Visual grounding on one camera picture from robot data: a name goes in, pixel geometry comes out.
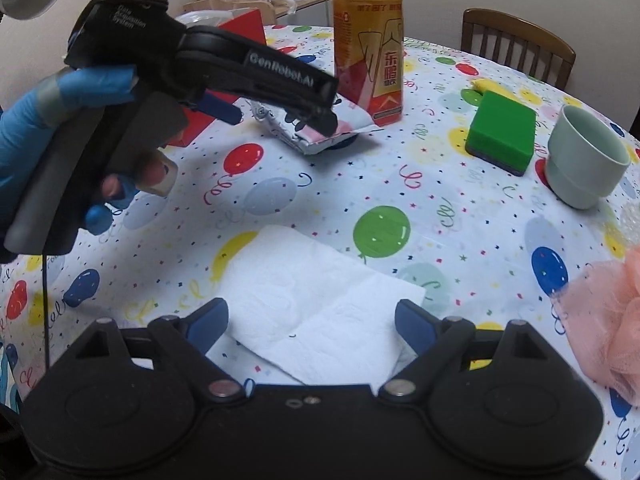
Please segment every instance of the hand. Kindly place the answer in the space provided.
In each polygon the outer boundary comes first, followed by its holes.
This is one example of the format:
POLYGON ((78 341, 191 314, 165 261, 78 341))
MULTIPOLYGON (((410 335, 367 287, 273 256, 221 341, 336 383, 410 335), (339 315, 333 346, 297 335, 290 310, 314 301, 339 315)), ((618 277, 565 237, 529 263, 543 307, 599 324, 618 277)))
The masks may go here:
MULTIPOLYGON (((83 107, 133 101, 135 68, 96 67, 60 73, 45 79, 6 112, 0 111, 0 231, 11 224, 31 173, 56 128, 83 107)), ((164 178, 162 163, 145 157, 136 182, 154 186, 164 178)), ((132 176, 110 174, 100 184, 104 200, 116 209, 128 207, 138 190, 132 176)), ((92 234, 109 229, 113 217, 104 204, 87 212, 85 228, 92 234)))

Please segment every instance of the plastic container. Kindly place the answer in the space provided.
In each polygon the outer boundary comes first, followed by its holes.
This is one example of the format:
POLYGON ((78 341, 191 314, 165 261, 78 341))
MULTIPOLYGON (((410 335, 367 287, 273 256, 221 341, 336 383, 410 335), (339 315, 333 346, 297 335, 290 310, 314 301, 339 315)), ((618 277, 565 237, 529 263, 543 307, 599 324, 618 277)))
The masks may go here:
POLYGON ((402 0, 334 0, 338 92, 378 126, 402 118, 402 0))

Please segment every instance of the green sponge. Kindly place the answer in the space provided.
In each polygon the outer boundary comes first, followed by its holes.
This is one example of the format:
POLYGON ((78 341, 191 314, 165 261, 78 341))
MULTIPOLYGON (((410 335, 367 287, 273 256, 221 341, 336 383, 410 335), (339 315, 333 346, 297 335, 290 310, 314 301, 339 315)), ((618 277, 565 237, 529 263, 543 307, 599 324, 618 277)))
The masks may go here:
POLYGON ((466 137, 473 156, 522 176, 533 156, 536 113, 507 97, 487 91, 466 137))

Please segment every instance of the light green cup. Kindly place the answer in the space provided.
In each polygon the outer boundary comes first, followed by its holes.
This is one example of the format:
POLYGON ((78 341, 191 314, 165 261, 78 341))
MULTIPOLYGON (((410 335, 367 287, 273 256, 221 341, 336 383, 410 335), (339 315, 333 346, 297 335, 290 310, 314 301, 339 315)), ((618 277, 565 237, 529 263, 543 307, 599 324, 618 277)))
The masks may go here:
POLYGON ((545 176, 565 204, 588 209, 609 196, 631 159, 618 134, 587 110, 565 105, 548 142, 545 176))

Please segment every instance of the wooden chair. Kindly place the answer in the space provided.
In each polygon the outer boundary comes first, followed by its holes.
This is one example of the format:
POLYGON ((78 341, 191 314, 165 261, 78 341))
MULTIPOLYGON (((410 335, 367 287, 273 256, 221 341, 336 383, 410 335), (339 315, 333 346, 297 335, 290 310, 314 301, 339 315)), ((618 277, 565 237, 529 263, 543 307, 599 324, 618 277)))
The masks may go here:
POLYGON ((529 66, 529 75, 537 77, 536 74, 542 72, 542 76, 537 78, 545 83, 548 82, 549 75, 555 73, 557 76, 554 86, 564 90, 574 66, 575 51, 555 34, 516 16, 498 12, 498 10, 467 9, 462 18, 461 50, 470 54, 474 54, 471 52, 475 33, 474 26, 483 28, 482 43, 479 53, 476 54, 502 65, 516 68, 523 73, 527 73, 525 70, 525 65, 527 65, 529 66), (491 56, 487 55, 489 35, 495 37, 491 56), (517 65, 512 66, 515 44, 520 46, 520 55, 517 65), (502 56, 504 46, 507 46, 506 54, 502 56), (527 57, 530 58, 527 56, 528 53, 533 55, 530 65, 527 60, 527 57), (557 56, 561 62, 556 62, 557 58, 554 56, 557 56))

